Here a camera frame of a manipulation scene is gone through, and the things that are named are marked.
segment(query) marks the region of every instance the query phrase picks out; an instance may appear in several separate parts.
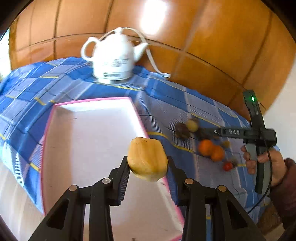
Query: brown fruit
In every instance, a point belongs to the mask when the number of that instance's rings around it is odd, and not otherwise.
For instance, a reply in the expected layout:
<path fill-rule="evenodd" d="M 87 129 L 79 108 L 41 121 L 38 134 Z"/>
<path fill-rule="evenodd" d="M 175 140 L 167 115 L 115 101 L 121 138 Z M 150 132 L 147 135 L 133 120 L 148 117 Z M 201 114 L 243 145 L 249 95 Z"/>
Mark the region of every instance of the brown fruit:
<path fill-rule="evenodd" d="M 198 146 L 198 151 L 203 156 L 211 156 L 213 152 L 214 144 L 210 140 L 202 140 Z"/>
<path fill-rule="evenodd" d="M 225 157 L 225 152 L 222 147 L 214 146 L 213 152 L 211 154 L 212 161 L 222 161 Z"/>
<path fill-rule="evenodd" d="M 175 134 L 177 138 L 185 141 L 190 137 L 190 132 L 184 123 L 177 123 L 175 125 Z"/>
<path fill-rule="evenodd" d="M 199 127 L 199 128 L 197 129 L 197 131 L 195 132 L 195 136 L 197 137 L 197 139 L 198 139 L 199 141 L 201 141 L 201 140 L 205 140 L 205 139 L 207 139 L 207 140 L 211 140 L 211 139 L 215 139 L 215 138 L 216 138 L 216 137 L 215 137 L 214 135 L 212 135 L 209 131 L 207 131 L 206 128 L 201 128 L 201 127 Z"/>

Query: tangerine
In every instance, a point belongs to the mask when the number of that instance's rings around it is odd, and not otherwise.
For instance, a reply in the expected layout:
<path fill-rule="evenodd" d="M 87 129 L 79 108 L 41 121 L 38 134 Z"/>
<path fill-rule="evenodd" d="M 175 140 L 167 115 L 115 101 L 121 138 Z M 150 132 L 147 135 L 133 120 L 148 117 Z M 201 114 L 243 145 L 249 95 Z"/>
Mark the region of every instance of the tangerine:
<path fill-rule="evenodd" d="M 203 156 L 211 156 L 213 148 L 214 144 L 211 140 L 202 140 L 198 146 L 198 150 Z"/>
<path fill-rule="evenodd" d="M 225 152 L 222 147 L 214 146 L 211 154 L 212 161 L 222 161 L 225 157 Z"/>

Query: cherry tomato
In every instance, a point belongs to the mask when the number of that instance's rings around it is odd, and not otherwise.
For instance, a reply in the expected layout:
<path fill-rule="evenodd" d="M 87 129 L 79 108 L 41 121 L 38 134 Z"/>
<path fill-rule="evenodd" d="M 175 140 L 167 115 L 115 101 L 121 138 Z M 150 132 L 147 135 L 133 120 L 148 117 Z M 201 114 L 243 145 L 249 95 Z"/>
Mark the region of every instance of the cherry tomato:
<path fill-rule="evenodd" d="M 230 171 L 232 168 L 233 168 L 233 164 L 232 164 L 231 162 L 226 162 L 226 163 L 223 165 L 223 169 L 224 169 L 224 171 L 226 171 L 226 172 Z"/>

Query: teapot handle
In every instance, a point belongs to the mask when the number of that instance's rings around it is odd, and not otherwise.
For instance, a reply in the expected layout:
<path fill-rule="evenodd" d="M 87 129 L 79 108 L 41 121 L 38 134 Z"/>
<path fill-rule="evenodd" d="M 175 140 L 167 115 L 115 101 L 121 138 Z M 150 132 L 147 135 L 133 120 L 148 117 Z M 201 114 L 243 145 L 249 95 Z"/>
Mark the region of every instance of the teapot handle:
<path fill-rule="evenodd" d="M 90 43 L 90 42 L 95 42 L 96 45 L 100 42 L 97 38 L 95 37 L 89 37 L 88 40 L 83 44 L 82 48 L 81 48 L 81 51 L 80 51 L 80 54 L 81 54 L 81 57 L 86 60 L 86 61 L 94 61 L 94 57 L 87 57 L 85 55 L 85 48 L 87 47 L 87 45 Z"/>

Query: human hand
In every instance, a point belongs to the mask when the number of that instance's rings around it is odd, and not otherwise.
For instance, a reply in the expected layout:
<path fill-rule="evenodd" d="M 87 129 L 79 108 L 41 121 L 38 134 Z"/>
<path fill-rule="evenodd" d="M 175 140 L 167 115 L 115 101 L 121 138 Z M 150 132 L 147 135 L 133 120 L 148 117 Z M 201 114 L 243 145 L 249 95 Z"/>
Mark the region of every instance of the human hand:
<path fill-rule="evenodd" d="M 241 150 L 244 152 L 244 159 L 246 160 L 246 167 L 248 169 L 248 173 L 255 174 L 256 172 L 255 168 L 256 168 L 257 162 L 255 160 L 250 160 L 250 153 L 247 152 L 245 146 L 242 146 Z M 269 153 L 270 153 L 271 163 L 272 163 L 272 181 L 270 186 L 273 187 L 279 184 L 280 181 L 283 179 L 284 175 L 287 172 L 287 167 L 279 151 L 271 149 Z M 257 159 L 258 159 L 258 162 L 260 163 L 265 163 L 269 161 L 267 152 L 258 156 Z"/>

